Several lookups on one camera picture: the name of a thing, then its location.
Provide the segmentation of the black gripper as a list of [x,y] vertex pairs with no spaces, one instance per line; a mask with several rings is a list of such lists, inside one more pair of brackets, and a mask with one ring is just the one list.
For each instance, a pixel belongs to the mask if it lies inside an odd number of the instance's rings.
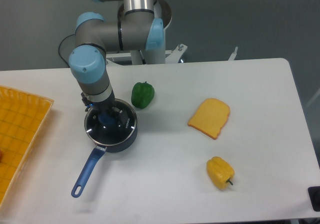
[[115,107],[115,95],[113,91],[111,92],[110,96],[107,99],[100,102],[89,101],[85,96],[85,94],[82,92],[81,100],[86,106],[85,112],[88,112],[92,108],[96,111],[101,112],[98,115],[99,119],[108,119],[109,116],[106,112],[111,111],[111,116],[114,119],[117,126],[120,126],[120,127],[128,126],[129,116],[127,114],[127,111],[124,109],[119,109]]

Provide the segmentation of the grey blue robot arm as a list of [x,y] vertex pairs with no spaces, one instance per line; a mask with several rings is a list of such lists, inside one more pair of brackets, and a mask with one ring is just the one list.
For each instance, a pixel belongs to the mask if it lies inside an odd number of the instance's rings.
[[75,49],[68,63],[88,108],[107,120],[115,115],[113,88],[106,69],[108,51],[141,51],[148,64],[165,62],[165,26],[158,0],[122,0],[123,17],[107,22],[98,13],[81,14],[76,22]]

